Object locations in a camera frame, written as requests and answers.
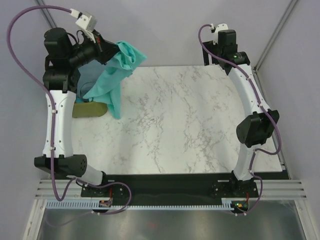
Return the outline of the teal t shirt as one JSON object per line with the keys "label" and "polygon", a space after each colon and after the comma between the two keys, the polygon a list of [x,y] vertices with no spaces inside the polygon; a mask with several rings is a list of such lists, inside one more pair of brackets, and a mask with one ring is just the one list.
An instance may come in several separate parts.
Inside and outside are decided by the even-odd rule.
{"label": "teal t shirt", "polygon": [[121,118],[121,82],[130,77],[147,56],[126,41],[118,41],[119,52],[105,65],[94,86],[84,95],[90,102],[105,103],[113,118]]}

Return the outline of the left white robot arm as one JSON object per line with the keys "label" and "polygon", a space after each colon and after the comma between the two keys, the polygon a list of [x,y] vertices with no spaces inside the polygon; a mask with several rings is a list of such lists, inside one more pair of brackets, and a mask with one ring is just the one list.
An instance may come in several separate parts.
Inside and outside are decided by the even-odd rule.
{"label": "left white robot arm", "polygon": [[83,42],[72,44],[64,28],[56,27],[44,34],[45,72],[42,77],[47,100],[46,143],[34,166],[52,177],[78,178],[92,184],[99,197],[106,196],[110,185],[103,180],[103,171],[87,162],[84,154],[74,154],[72,145],[72,114],[76,101],[79,68],[98,61],[105,65],[120,49],[93,30],[83,32]]}

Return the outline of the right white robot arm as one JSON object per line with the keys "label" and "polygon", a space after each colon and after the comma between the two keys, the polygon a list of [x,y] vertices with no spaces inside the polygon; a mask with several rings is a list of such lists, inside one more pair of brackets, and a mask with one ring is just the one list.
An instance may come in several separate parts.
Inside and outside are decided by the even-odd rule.
{"label": "right white robot arm", "polygon": [[218,65],[225,71],[240,97],[244,120],[236,127],[240,151],[229,181],[214,187],[215,193],[240,197],[254,191],[256,184],[253,173],[256,152],[270,155],[262,148],[273,133],[278,133],[280,114],[272,110],[264,100],[257,84],[248,55],[238,51],[237,34],[225,23],[208,24],[213,34],[211,41],[200,41],[204,65]]}

